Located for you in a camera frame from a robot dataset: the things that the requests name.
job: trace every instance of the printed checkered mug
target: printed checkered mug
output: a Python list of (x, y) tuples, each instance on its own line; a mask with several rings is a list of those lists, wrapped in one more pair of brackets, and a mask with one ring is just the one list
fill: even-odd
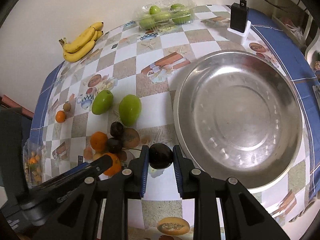
[(94, 94), (96, 92), (96, 88), (92, 87), (87, 90), (85, 95), (81, 94), (77, 98), (77, 104), (81, 104), (81, 107), (83, 109), (87, 109), (91, 104), (93, 103), (94, 100)]

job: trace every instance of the banana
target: banana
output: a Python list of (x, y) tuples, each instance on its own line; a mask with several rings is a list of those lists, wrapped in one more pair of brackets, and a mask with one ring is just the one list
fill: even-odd
[(98, 38), (98, 31), (95, 31), (95, 32), (94, 32), (94, 35), (93, 35), (92, 38), (91, 38), (91, 40), (96, 41), (97, 38)]
[(96, 31), (101, 31), (102, 27), (103, 27), (103, 22), (97, 22), (92, 24), (90, 27), (93, 27), (96, 29)]
[(94, 27), (87, 28), (76, 38), (72, 43), (66, 43), (63, 46), (63, 50), (67, 53), (75, 53), (79, 51), (85, 44), (87, 44), (95, 33)]
[(87, 55), (89, 51), (94, 47), (94, 44), (95, 41), (91, 40), (75, 53), (68, 53), (65, 50), (63, 50), (63, 58), (69, 62), (76, 62), (83, 58), (85, 55)]
[(98, 31), (98, 37), (96, 38), (96, 40), (99, 39), (102, 36), (102, 34), (103, 34), (103, 31)]

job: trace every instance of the tablecloth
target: tablecloth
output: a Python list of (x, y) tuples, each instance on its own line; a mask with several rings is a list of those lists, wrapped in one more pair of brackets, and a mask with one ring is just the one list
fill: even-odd
[[(44, 180), (77, 166), (78, 156), (90, 144), (92, 133), (108, 133), (111, 123), (119, 119), (117, 107), (127, 94), (137, 95), (142, 102), (141, 115), (133, 127), (141, 140), (149, 146), (155, 142), (175, 145), (172, 103), (179, 77), (186, 68), (175, 69), (173, 64), (163, 72), (153, 69), (154, 63), (173, 53), (180, 55), (182, 61), (192, 62), (214, 51), (239, 49), (271, 62), (294, 83), (299, 95), (303, 137), (294, 166), (275, 186), (254, 194), (280, 225), (299, 215), (319, 190), (320, 156), (316, 153), (320, 144), (316, 129), (320, 119), (312, 91), (312, 85), (319, 83), (299, 49), (264, 14), (249, 11), (252, 27), (243, 46), (225, 38), (229, 19), (227, 6), (206, 5), (196, 7), (192, 24), (175, 28), (145, 33), (131, 21), (103, 35), (94, 53), (85, 59), (73, 64), (63, 62), (55, 68), (44, 82), (30, 133), (31, 142), (43, 145)], [(81, 107), (93, 83), (97, 91), (110, 89), (114, 94), (113, 108), (100, 116), (92, 114), (90, 107)], [(54, 120), (55, 113), (68, 100), (71, 111), (59, 124)], [(57, 163), (52, 152), (63, 142), (68, 148), (67, 159)], [(127, 155), (129, 161), (139, 152), (132, 150)], [(129, 200), (129, 226), (132, 232), (140, 228), (152, 233), (157, 222), (169, 216), (182, 217), (193, 226), (193, 205), (193, 200), (180, 199), (172, 166), (160, 172), (149, 169), (143, 200)]]

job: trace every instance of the silver bowl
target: silver bowl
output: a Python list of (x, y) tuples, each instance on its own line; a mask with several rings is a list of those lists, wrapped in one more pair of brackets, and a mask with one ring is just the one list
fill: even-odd
[(292, 85), (243, 51), (211, 53), (187, 68), (173, 105), (184, 154), (214, 178), (237, 178), (251, 193), (280, 181), (302, 137)]

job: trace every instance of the silver bolt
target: silver bolt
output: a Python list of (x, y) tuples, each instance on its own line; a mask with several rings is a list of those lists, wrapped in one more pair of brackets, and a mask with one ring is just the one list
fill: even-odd
[(91, 184), (91, 183), (94, 182), (94, 178), (93, 178), (93, 177), (86, 177), (86, 178), (84, 179), (84, 182), (85, 182), (86, 184)]
[(131, 173), (132, 173), (132, 170), (130, 170), (130, 169), (125, 169), (122, 171), (123, 175), (130, 175)]
[(199, 169), (193, 169), (193, 170), (191, 171), (191, 173), (192, 173), (193, 175), (200, 175), (201, 170), (199, 170)]
[(238, 180), (236, 178), (234, 178), (234, 177), (229, 178), (228, 181), (229, 181), (230, 184), (233, 184), (233, 185), (238, 183)]

